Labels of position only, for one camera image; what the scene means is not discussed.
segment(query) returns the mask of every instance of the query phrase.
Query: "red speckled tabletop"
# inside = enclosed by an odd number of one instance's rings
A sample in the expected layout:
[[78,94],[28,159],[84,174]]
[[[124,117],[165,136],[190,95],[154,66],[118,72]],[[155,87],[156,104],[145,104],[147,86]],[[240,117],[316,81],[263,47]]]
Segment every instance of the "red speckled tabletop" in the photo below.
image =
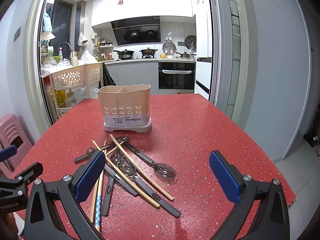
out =
[[[129,132],[130,143],[156,162],[173,166],[178,174],[177,183],[162,182],[151,167],[129,150],[128,153],[175,197],[172,205],[181,211],[181,216],[174,218],[164,209],[156,209],[140,196],[133,197],[116,185],[109,216],[101,219],[105,239],[210,239],[233,207],[209,168],[208,158],[213,150],[220,150],[229,163],[255,180],[280,179],[287,203],[295,198],[261,148],[201,95],[151,96],[151,118],[152,128],[148,133]],[[112,134],[118,137],[124,133]],[[44,181],[60,180],[75,172],[80,164],[74,164],[73,159],[92,146],[91,140],[102,146],[105,139],[111,141],[103,127],[99,100],[82,100],[39,139],[15,174],[38,161],[44,167],[41,176]],[[105,175],[103,196],[107,180]],[[88,216],[91,200],[92,193],[81,203]],[[76,237],[60,202],[56,204],[68,233]],[[255,203],[238,237],[247,233],[257,206]]]

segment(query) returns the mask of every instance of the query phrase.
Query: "kitchen cabinet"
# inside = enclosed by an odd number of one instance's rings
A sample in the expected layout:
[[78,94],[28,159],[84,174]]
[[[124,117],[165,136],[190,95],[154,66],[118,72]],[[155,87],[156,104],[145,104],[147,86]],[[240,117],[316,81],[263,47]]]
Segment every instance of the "kitchen cabinet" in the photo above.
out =
[[209,0],[192,0],[196,15],[197,57],[212,57],[212,21]]
[[150,84],[151,95],[159,94],[158,62],[140,62],[138,65],[138,84]]
[[199,81],[206,88],[210,89],[212,63],[197,61],[196,65],[196,80]]
[[118,64],[107,64],[106,67],[113,81],[118,86],[119,85]]
[[119,86],[138,85],[138,64],[119,63],[118,64]]
[[198,84],[195,84],[195,94],[200,94],[205,99],[209,100],[209,94],[207,94]]
[[145,16],[192,17],[191,0],[93,0],[91,24]]

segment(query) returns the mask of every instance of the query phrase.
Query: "stainless steel pot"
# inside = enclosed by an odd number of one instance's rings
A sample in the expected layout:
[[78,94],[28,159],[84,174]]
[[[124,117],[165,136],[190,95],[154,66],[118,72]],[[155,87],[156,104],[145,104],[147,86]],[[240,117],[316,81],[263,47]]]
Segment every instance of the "stainless steel pot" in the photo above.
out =
[[196,55],[196,54],[188,54],[187,52],[184,52],[184,53],[176,52],[176,53],[180,54],[181,58],[184,58],[184,59],[190,59],[190,55]]
[[149,55],[149,54],[155,54],[156,51],[157,51],[157,49],[150,49],[150,48],[140,50],[140,52],[141,52],[143,55],[145,55],[145,54],[147,54],[147,55]]

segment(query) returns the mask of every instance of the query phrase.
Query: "kitchen utensil rack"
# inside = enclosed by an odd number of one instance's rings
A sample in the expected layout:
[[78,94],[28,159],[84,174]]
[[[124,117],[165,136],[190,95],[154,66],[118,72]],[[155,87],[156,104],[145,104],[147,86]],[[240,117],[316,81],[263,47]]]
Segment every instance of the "kitchen utensil rack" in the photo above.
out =
[[[65,70],[61,70],[50,75],[53,101],[58,117],[61,118],[71,107],[66,107],[65,103],[58,105],[56,91],[69,90],[87,87],[101,81],[103,87],[102,62],[80,65]],[[87,98],[92,98],[91,90],[87,89]]]

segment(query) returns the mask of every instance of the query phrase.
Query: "tile floor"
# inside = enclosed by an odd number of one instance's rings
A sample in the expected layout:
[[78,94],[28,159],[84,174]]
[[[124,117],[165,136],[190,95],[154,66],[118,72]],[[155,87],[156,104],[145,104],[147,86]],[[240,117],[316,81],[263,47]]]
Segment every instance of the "tile floor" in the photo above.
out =
[[320,160],[303,138],[296,138],[286,158],[276,163],[296,194],[289,209],[290,240],[296,240],[320,204]]

